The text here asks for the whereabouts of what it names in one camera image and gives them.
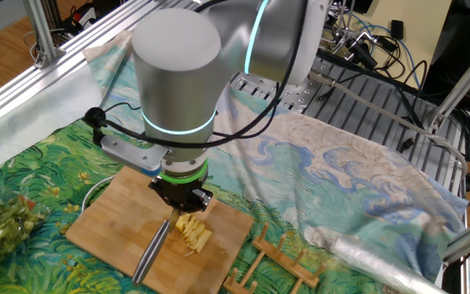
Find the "bamboo cutting board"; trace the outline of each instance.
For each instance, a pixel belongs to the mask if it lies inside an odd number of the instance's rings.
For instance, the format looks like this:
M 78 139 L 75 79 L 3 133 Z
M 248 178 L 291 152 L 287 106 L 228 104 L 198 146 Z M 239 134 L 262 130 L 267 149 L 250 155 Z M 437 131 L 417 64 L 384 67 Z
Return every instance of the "bamboo cutting board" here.
M 132 276 L 171 208 L 148 188 L 150 178 L 124 167 L 73 223 L 66 238 Z M 247 214 L 213 199 L 196 217 L 213 232 L 201 253 L 183 257 L 181 233 L 168 235 L 144 285 L 163 294 L 217 293 L 253 224 Z

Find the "metal grate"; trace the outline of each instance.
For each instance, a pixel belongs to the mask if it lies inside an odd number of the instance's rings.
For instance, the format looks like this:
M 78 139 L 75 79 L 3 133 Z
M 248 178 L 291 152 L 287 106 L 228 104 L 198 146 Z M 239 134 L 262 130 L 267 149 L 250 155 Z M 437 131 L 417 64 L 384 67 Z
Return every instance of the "metal grate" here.
M 318 58 L 313 63 L 313 70 L 336 78 L 337 81 L 357 73 Z M 236 75 L 231 81 L 234 89 L 265 100 L 274 96 L 274 85 L 275 82 L 243 73 Z M 344 82 L 343 85 L 362 98 L 399 117 L 409 116 L 401 102 L 400 93 L 387 82 L 362 75 Z M 458 193 L 459 167 L 454 156 L 448 151 L 435 146 L 415 131 L 408 130 L 392 119 L 347 97 L 343 92 L 333 90 L 332 93 L 328 93 L 330 90 L 327 86 L 310 81 L 305 81 L 298 87 L 288 86 L 282 95 L 281 106 L 396 150 L 400 150 L 406 140 L 414 138 L 415 143 L 409 149 L 404 150 L 402 155 L 451 192 Z M 412 104 L 415 97 L 407 93 L 406 96 Z M 428 123 L 435 108 L 435 105 L 426 101 L 416 101 L 415 112 L 424 126 Z M 445 137 L 452 145 L 464 152 L 465 140 L 462 127 L 453 118 L 446 120 L 437 135 Z

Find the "green ring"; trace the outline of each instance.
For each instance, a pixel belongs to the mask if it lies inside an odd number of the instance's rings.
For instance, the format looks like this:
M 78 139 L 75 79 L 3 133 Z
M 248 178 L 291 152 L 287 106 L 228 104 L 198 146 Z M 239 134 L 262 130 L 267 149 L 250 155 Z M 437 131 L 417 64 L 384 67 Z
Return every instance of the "green ring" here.
M 169 183 L 172 183 L 172 184 L 176 184 L 176 185 L 179 185 L 179 184 L 188 184 L 188 183 L 191 183 L 193 182 L 194 180 L 197 180 L 198 178 L 200 178 L 202 175 L 204 175 L 208 170 L 208 158 L 206 158 L 206 160 L 204 161 L 204 164 L 202 164 L 202 168 L 200 171 L 198 171 L 196 174 L 194 174 L 193 176 L 188 176 L 188 177 L 185 177 L 185 178 L 176 178 L 176 177 L 173 177 L 173 176 L 168 176 L 164 173 L 160 173 L 159 176 L 161 177 L 161 179 L 169 182 Z

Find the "painted fabric cloth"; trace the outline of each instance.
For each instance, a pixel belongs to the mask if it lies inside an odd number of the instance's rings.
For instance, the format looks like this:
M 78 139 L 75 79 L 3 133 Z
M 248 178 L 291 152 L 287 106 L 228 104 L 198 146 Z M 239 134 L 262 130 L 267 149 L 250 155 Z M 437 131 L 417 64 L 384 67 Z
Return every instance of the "painted fabric cloth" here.
M 106 93 L 102 107 L 124 101 L 138 106 L 134 65 L 127 47 L 96 50 L 85 55 L 94 54 L 89 58 L 90 67 Z M 101 58 L 106 55 L 116 60 L 113 65 L 109 58 Z M 267 103 L 226 90 L 217 105 L 215 130 L 235 132 Z M 135 131 L 143 129 L 140 110 L 122 105 L 111 110 L 109 117 Z M 129 140 L 108 129 L 105 132 Z M 400 154 L 286 109 L 278 110 L 262 136 L 210 149 L 208 157 L 206 188 L 218 200 L 255 219 L 233 265 L 240 270 L 239 281 L 258 255 L 251 241 L 265 221 L 270 223 L 270 243 L 287 234 L 282 248 L 285 254 L 295 258 L 306 247 L 301 264 L 312 272 L 320 265 L 325 267 L 317 287 L 303 285 L 299 293 L 390 292 L 324 249 L 330 249 L 342 234 L 381 248 L 432 281 L 447 243 L 463 228 L 459 213 L 467 204 L 439 189 Z M 0 293 L 153 292 L 132 287 L 128 277 L 64 237 L 78 217 L 73 206 L 81 204 L 96 182 L 121 167 L 91 143 L 91 129 L 81 121 L 0 166 L 0 184 L 54 211 L 0 267 Z M 254 279 L 259 283 L 256 293 L 288 293 L 295 284 L 293 276 L 267 257 L 248 285 Z

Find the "sliced potato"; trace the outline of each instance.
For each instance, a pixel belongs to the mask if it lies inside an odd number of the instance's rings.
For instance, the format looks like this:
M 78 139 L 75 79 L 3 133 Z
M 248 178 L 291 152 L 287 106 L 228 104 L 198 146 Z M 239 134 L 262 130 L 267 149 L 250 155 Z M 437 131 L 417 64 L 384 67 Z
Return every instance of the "sliced potato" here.
M 195 216 L 182 215 L 175 224 L 175 228 L 183 234 L 186 246 L 196 252 L 200 252 L 211 236 L 211 231 Z

